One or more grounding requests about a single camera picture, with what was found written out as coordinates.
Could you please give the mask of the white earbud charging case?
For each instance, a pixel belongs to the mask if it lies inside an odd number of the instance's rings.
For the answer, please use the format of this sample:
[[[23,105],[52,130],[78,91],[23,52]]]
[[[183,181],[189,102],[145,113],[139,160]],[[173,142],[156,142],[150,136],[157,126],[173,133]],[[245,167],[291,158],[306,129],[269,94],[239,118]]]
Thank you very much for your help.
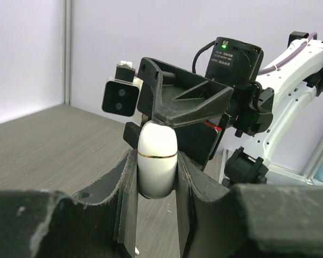
[[[175,130],[153,121],[142,128],[138,141],[138,184],[149,199],[168,196],[174,187],[178,143]]]

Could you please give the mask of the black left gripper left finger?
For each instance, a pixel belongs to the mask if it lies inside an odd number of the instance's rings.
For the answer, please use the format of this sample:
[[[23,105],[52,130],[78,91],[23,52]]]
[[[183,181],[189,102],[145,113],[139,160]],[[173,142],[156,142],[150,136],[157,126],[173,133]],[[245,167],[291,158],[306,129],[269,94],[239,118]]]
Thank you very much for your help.
[[[134,257],[137,152],[70,196],[0,190],[0,257]]]

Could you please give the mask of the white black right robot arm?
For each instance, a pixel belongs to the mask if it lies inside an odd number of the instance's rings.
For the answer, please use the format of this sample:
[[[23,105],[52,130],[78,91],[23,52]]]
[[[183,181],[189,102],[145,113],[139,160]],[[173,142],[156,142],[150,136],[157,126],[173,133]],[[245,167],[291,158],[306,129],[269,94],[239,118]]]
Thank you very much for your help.
[[[143,58],[138,77],[153,94],[152,119],[141,129],[138,182],[151,198],[171,189],[181,148],[176,129],[221,115],[222,130],[252,137],[226,162],[231,184],[265,183],[278,139],[298,111],[323,92],[323,40],[292,33],[287,50],[259,69],[263,52],[233,39],[217,38],[206,76]]]

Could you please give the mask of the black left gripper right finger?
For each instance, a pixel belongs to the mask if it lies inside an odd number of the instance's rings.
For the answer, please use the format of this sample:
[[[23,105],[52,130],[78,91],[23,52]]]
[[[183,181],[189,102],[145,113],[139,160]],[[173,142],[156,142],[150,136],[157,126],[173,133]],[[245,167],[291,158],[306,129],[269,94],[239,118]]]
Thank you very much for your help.
[[[177,172],[181,257],[323,257],[323,187],[227,189],[182,152]]]

